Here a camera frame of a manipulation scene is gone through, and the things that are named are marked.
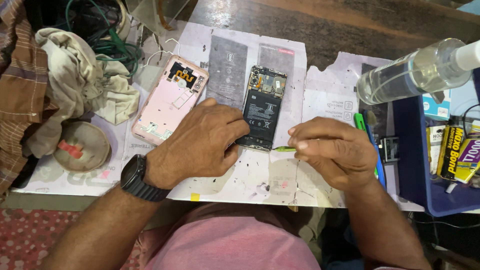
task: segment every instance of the white cable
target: white cable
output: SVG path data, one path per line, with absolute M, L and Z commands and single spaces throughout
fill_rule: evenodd
M 174 39 L 174 38 L 167 39 L 167 40 L 165 41 L 165 43 L 167 43 L 167 42 L 169 42 L 169 41 L 171 41 L 171 40 L 175 41 L 175 42 L 179 45 L 179 49 L 178 49 L 178 51 L 177 51 L 177 54 L 180 56 L 180 43 L 179 43 L 176 39 Z M 148 63 L 150 62 L 150 59 L 151 59 L 154 55 L 156 55 L 157 53 L 159 53 L 159 52 L 169 53 L 169 54 L 171 54 L 171 55 L 174 54 L 174 53 L 171 52 L 171 51 L 159 50 L 158 52 L 152 54 L 152 55 L 147 59 L 147 64 L 141 66 L 140 68 L 144 68 L 144 67 L 148 66 Z

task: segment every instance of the pink phone back cover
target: pink phone back cover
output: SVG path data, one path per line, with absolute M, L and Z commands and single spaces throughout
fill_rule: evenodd
M 208 72 L 172 55 L 132 126 L 137 138 L 160 145 L 195 106 Z

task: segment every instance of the watch strap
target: watch strap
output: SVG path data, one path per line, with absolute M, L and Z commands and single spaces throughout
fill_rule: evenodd
M 167 197 L 170 193 L 170 190 L 161 189 L 154 187 L 142 181 L 141 179 L 136 179 L 128 187 L 124 188 L 126 192 L 131 193 L 135 197 L 151 201 L 159 202 Z

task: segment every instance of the blue plastic tray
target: blue plastic tray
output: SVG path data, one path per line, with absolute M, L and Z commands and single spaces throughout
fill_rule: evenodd
M 480 209 L 480 189 L 457 186 L 448 194 L 446 181 L 433 183 L 430 180 L 422 97 L 396 100 L 393 110 L 400 143 L 400 196 L 425 207 L 426 212 L 436 217 Z

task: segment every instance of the bottle cap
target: bottle cap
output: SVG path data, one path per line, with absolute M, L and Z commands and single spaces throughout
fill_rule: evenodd
M 480 40 L 460 47 L 456 50 L 456 62 L 465 70 L 480 67 Z

